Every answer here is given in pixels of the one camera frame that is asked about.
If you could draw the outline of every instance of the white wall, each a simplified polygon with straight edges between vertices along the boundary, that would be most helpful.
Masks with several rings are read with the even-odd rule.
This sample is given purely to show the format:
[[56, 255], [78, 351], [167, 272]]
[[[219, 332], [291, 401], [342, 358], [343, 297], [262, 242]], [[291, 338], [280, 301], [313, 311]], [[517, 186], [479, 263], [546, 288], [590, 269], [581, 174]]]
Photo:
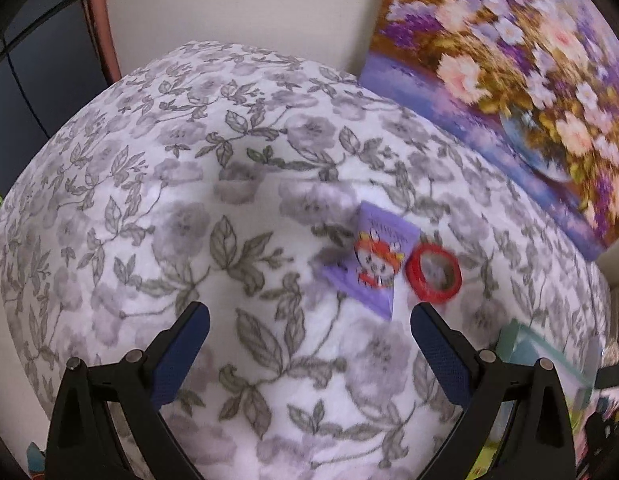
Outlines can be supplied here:
[[245, 43], [356, 72], [380, 0], [107, 0], [123, 74], [187, 43]]
[[27, 380], [8, 329], [0, 296], [0, 436], [20, 466], [27, 470], [30, 442], [45, 449], [49, 421]]

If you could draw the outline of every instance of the black device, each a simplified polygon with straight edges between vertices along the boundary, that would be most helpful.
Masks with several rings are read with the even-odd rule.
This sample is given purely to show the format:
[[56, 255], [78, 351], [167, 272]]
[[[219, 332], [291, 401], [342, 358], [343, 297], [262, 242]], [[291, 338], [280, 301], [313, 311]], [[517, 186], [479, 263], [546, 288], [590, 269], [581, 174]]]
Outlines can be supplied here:
[[[419, 480], [464, 480], [505, 400], [515, 400], [505, 436], [485, 480], [574, 480], [576, 465], [565, 397], [551, 361], [534, 366], [477, 352], [429, 303], [414, 307], [414, 339], [448, 399], [463, 414]], [[117, 364], [87, 367], [71, 358], [52, 413], [47, 480], [136, 480], [107, 402], [119, 402], [156, 480], [203, 480], [158, 409], [172, 402], [210, 330], [205, 305], [190, 303], [146, 351]]]

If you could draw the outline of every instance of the metal screw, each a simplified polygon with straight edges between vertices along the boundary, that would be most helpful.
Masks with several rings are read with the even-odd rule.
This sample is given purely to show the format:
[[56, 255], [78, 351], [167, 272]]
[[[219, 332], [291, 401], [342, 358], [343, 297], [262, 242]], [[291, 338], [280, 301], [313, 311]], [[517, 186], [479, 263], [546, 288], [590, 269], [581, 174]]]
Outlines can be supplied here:
[[491, 350], [481, 350], [478, 353], [478, 357], [480, 357], [486, 363], [493, 363], [496, 361], [496, 354]]
[[70, 357], [65, 363], [68, 370], [76, 370], [80, 366], [81, 360], [78, 357]]
[[550, 361], [549, 359], [547, 359], [546, 357], [542, 357], [539, 360], [539, 364], [541, 365], [541, 368], [543, 368], [544, 370], [554, 370], [554, 363], [552, 361]]
[[134, 350], [130, 350], [129, 352], [127, 352], [125, 354], [125, 360], [128, 363], [137, 363], [141, 360], [141, 358], [143, 357], [143, 352], [142, 350], [134, 349]]

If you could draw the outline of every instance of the gray leaf pattern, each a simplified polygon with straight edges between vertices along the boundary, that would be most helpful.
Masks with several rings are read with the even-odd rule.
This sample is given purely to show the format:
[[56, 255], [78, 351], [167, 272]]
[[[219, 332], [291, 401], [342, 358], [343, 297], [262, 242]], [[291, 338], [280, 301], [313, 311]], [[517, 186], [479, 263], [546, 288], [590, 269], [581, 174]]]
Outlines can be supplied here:
[[410, 298], [386, 324], [323, 280], [363, 199], [458, 256], [445, 317], [475, 346], [514, 317], [576, 365], [605, 337], [599, 269], [480, 155], [346, 73], [193, 42], [85, 106], [0, 210], [1, 291], [42, 406], [70, 356], [115, 362], [200, 300], [212, 330], [166, 420], [204, 475], [415, 478], [459, 411], [409, 336]]

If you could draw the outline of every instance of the floral painting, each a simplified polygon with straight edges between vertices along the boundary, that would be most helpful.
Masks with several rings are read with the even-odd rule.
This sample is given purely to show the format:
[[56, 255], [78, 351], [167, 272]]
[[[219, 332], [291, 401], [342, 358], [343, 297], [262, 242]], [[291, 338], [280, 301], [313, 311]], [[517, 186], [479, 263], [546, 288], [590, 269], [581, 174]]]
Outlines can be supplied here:
[[591, 0], [383, 0], [361, 84], [504, 170], [587, 259], [619, 237], [619, 41]]

